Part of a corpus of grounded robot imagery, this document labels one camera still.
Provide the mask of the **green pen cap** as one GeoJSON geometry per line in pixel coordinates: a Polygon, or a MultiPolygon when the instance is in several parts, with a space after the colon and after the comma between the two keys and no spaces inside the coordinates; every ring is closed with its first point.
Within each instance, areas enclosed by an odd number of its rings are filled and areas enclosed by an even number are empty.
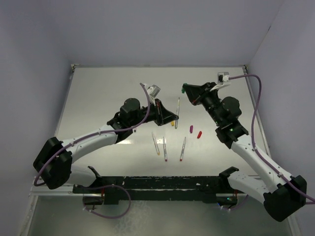
{"type": "Polygon", "coordinates": [[[182,85],[181,93],[185,93],[185,92],[186,92],[187,86],[188,86],[187,83],[184,83],[184,84],[182,85]]]}

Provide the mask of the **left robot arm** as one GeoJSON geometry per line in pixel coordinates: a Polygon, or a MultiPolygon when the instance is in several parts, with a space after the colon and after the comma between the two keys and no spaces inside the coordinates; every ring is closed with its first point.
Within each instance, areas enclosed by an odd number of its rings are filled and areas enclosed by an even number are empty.
{"type": "Polygon", "coordinates": [[[98,130],[69,140],[60,141],[56,137],[48,139],[33,167],[49,189],[68,183],[84,186],[89,192],[95,193],[101,188],[101,177],[92,166],[75,165],[78,159],[125,140],[138,124],[153,121],[162,126],[178,118],[178,115],[167,110],[157,98],[147,107],[142,107],[136,98],[129,98],[114,117],[98,130]]]}

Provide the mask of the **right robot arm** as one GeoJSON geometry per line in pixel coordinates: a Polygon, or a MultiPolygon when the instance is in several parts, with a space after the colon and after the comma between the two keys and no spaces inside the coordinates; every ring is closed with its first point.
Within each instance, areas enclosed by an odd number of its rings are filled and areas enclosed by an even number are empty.
{"type": "Polygon", "coordinates": [[[220,99],[215,86],[214,82],[201,86],[183,84],[182,90],[192,105],[205,108],[217,125],[218,139],[260,177],[255,179],[237,168],[229,168],[220,174],[220,189],[223,192],[240,190],[262,203],[274,220],[284,221],[306,204],[306,180],[284,170],[254,143],[238,120],[242,113],[239,101],[231,96],[220,99]]]}

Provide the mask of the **green pen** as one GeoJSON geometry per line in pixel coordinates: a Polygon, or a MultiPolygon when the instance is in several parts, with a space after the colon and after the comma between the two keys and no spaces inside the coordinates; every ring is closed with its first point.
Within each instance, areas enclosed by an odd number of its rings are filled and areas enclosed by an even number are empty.
{"type": "Polygon", "coordinates": [[[179,112],[180,112],[180,97],[178,97],[178,102],[177,102],[176,115],[178,118],[175,120],[175,126],[174,126],[175,129],[178,128],[179,112]]]}

